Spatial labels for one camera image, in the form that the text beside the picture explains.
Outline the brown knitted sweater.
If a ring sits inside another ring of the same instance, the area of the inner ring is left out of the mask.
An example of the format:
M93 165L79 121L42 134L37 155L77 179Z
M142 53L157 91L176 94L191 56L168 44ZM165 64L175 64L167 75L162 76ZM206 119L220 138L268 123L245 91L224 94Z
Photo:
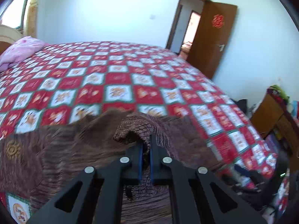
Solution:
M42 126L1 140L1 191L20 195L39 210L86 166L105 167L136 143L143 144L139 185L127 186L122 223L171 223L167 187L150 183L150 136L190 168L223 166L189 116L151 116L110 109L69 125Z

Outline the brown wooden cabinet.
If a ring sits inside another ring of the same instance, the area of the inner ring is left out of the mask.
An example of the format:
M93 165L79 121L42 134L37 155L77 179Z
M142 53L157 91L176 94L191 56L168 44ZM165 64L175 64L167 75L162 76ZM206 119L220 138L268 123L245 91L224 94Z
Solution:
M293 156L298 159L298 125L286 107L278 103L272 95L264 96L250 121L263 139L273 129L278 129L286 139Z

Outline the red checkered bear bedspread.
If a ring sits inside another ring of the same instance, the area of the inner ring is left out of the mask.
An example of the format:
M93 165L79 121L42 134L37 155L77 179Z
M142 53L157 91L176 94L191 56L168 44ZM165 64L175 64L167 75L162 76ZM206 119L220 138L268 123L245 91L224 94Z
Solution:
M47 46L1 74L1 137L68 124L109 108L189 115L219 160L270 176L276 154L241 108L167 49L133 43Z

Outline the pink folded quilt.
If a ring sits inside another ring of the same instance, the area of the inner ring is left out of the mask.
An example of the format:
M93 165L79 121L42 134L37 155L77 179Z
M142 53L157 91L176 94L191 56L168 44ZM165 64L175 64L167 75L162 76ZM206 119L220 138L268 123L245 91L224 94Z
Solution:
M31 36L17 40L1 54L1 72L23 62L47 45L46 42Z

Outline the brown wooden door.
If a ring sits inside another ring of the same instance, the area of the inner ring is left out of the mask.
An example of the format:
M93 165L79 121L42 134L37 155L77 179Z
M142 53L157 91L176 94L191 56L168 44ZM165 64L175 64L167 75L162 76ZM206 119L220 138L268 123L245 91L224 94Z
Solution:
M224 15L224 25L218 29L212 26L214 15ZM229 41L237 14L237 6L206 2L200 22L187 56L187 62L212 79Z

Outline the red paper door ornament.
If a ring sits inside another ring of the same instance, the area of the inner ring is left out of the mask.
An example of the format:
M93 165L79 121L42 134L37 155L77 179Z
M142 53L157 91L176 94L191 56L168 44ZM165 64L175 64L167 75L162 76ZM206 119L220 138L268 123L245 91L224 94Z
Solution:
M224 25L224 15L216 14L212 19L212 26L215 28L222 28Z

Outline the yellow patterned curtain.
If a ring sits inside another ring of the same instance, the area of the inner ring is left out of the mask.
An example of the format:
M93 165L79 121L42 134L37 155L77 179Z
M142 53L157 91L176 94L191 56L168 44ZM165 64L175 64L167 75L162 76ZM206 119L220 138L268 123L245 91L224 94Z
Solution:
M23 20L23 34L24 36L31 36L36 38L37 19L38 19L38 1L27 0L24 20Z

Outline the cream wooden headboard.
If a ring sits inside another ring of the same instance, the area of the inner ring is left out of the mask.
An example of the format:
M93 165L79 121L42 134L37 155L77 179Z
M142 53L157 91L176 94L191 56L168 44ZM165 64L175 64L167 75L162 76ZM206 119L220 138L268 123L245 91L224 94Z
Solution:
M22 38L22 34L9 26L0 25L0 54L10 47L17 40Z

